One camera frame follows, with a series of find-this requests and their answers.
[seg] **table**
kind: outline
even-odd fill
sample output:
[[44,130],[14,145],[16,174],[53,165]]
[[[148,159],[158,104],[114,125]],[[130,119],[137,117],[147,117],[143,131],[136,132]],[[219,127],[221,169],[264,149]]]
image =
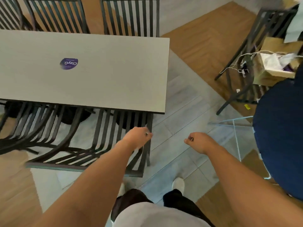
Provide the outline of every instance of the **table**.
[[[19,103],[0,154],[51,148],[27,167],[84,171],[132,127],[151,131],[153,113],[165,112],[168,38],[0,30],[0,48],[0,99]],[[73,120],[58,141],[66,109]],[[88,109],[95,112],[92,142],[70,147]],[[135,151],[126,175],[143,176],[150,143]]]
[[260,99],[253,118],[258,149],[275,181],[303,200],[303,65],[294,80],[274,85]]
[[169,38],[0,30],[0,48],[1,99],[165,112]]

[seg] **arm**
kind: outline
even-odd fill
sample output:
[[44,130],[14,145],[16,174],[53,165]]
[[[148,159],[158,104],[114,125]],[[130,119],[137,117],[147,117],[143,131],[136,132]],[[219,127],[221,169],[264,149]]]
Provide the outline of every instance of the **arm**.
[[151,138],[152,133],[146,127],[130,130],[113,149],[103,154],[80,175],[34,227],[105,226],[129,157]]
[[242,165],[210,136],[195,132],[184,142],[209,157],[229,203],[243,226],[302,226],[303,211],[299,207]]

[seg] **person's right hand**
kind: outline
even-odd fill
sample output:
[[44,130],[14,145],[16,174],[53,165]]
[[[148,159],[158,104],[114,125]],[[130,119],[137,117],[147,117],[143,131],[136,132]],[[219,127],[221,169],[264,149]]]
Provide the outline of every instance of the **person's right hand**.
[[213,138],[202,132],[190,133],[188,138],[184,139],[184,142],[198,153],[206,155],[209,151],[220,146]]

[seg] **gray tile floor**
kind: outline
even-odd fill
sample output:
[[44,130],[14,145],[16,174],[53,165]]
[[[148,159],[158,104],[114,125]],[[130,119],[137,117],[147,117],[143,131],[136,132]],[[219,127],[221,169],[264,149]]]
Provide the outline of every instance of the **gray tile floor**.
[[[160,0],[160,34],[167,33],[200,17],[231,0]],[[276,7],[280,0],[234,0],[253,12],[266,5]],[[151,146],[151,166],[143,178],[125,177],[127,187],[141,189],[149,199],[162,204],[162,196],[171,189],[175,177],[185,179],[185,196],[197,201],[217,181],[207,156],[200,155],[184,144],[183,140],[194,131],[206,132],[237,156],[234,131],[230,127],[212,126],[209,122],[241,117],[228,106],[220,116],[215,112],[224,103],[205,81],[170,51],[167,104],[165,115],[155,115],[154,137]],[[72,141],[73,146],[88,147],[93,136],[91,116],[81,123],[81,131]],[[68,126],[62,126],[64,136]],[[237,137],[241,156],[256,149],[250,128],[238,128]],[[45,211],[80,175],[78,172],[32,169],[42,210]]]

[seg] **white sneaker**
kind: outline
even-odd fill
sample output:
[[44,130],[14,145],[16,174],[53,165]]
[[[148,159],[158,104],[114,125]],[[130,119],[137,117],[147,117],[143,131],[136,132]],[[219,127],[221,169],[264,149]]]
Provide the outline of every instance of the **white sneaker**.
[[182,195],[184,193],[184,189],[185,189],[185,183],[184,180],[182,178],[176,178],[173,183],[172,183],[172,190],[177,189],[179,190]]
[[125,185],[124,185],[124,183],[122,182],[117,197],[120,197],[120,196],[122,196],[123,194],[125,194]]

